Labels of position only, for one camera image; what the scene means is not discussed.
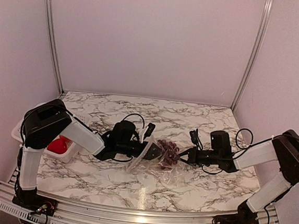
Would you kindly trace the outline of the purple fake grapes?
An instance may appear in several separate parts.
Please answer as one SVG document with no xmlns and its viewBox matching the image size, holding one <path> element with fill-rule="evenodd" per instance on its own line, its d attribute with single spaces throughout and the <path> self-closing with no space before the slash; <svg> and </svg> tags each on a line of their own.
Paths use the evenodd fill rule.
<svg viewBox="0 0 299 224">
<path fill-rule="evenodd" d="M 180 161 L 179 148 L 176 143 L 167 141 L 166 139 L 158 139 L 157 142 L 161 146 L 161 154 L 159 156 L 159 167 L 161 170 L 170 170 Z"/>
</svg>

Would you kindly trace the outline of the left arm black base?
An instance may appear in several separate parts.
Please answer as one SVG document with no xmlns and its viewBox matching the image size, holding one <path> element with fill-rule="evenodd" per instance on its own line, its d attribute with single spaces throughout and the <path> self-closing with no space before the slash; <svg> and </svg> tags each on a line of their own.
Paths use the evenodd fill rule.
<svg viewBox="0 0 299 224">
<path fill-rule="evenodd" d="M 44 213 L 53 216 L 57 208 L 58 201 L 49 197 L 38 195 L 37 188 L 35 190 L 22 190 L 19 186 L 15 186 L 15 196 L 13 201 L 15 205 L 31 210 L 31 214 Z"/>
</svg>

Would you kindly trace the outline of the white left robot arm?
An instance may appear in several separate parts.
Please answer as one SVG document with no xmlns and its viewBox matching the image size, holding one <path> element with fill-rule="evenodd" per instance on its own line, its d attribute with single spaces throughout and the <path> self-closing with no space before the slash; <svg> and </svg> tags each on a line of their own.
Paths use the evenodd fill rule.
<svg viewBox="0 0 299 224">
<path fill-rule="evenodd" d="M 56 138 L 64 136 L 100 161 L 113 160 L 116 155 L 126 156 L 127 162 L 154 160 L 162 155 L 162 147 L 152 136 L 154 129 L 155 125 L 150 123 L 139 134 L 134 123 L 123 119 L 101 135 L 68 111 L 60 99 L 29 110 L 20 125 L 19 172 L 13 203 L 36 212 L 54 212 L 57 201 L 37 193 L 37 173 L 44 150 Z"/>
</svg>

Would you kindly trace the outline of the clear zip top bag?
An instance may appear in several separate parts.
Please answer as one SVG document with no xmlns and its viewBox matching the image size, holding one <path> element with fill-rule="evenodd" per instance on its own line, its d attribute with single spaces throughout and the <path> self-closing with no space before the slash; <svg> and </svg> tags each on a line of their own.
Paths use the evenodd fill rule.
<svg viewBox="0 0 299 224">
<path fill-rule="evenodd" d="M 133 174 L 152 174 L 156 179 L 169 185 L 184 186 L 185 185 L 185 173 L 186 164 L 178 161 L 177 165 L 170 170 L 161 170 L 159 167 L 159 158 L 153 160 L 146 160 L 145 154 L 148 154 L 148 150 L 151 144 L 158 144 L 158 139 L 153 136 L 147 138 L 147 145 L 141 154 L 133 159 L 127 166 L 126 171 Z"/>
</svg>

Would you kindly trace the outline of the red fake pepper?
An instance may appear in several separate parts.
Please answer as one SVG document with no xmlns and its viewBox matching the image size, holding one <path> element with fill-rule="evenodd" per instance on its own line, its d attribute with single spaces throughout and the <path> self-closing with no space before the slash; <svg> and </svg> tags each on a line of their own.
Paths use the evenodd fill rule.
<svg viewBox="0 0 299 224">
<path fill-rule="evenodd" d="M 55 139 L 48 145 L 47 149 L 48 151 L 61 155 L 68 150 L 67 145 L 69 142 L 70 140 L 68 138 L 60 135 L 58 139 Z"/>
</svg>

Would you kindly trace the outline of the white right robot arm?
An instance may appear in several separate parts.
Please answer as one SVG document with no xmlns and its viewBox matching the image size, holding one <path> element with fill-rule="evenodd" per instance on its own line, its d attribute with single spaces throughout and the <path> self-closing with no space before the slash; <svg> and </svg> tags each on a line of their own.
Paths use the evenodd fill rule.
<svg viewBox="0 0 299 224">
<path fill-rule="evenodd" d="M 187 156 L 184 162 L 189 165 L 217 165 L 226 173 L 234 173 L 271 161 L 279 165 L 277 175 L 238 206 L 237 214 L 232 217 L 232 224 L 250 224 L 259 210 L 280 200 L 299 183 L 299 136 L 292 129 L 251 144 L 238 152 L 232 151 L 230 137 L 226 131 L 210 133 L 210 150 L 202 148 L 197 131 L 191 131 L 190 136 L 195 146 L 180 153 L 180 156 Z"/>
</svg>

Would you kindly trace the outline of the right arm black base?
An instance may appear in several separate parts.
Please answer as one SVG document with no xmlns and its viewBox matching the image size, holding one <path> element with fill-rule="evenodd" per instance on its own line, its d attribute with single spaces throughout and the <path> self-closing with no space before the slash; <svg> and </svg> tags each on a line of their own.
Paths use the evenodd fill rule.
<svg viewBox="0 0 299 224">
<path fill-rule="evenodd" d="M 259 224 L 257 212 L 253 212 L 247 200 L 237 207 L 236 214 L 216 215 L 212 224 Z"/>
</svg>

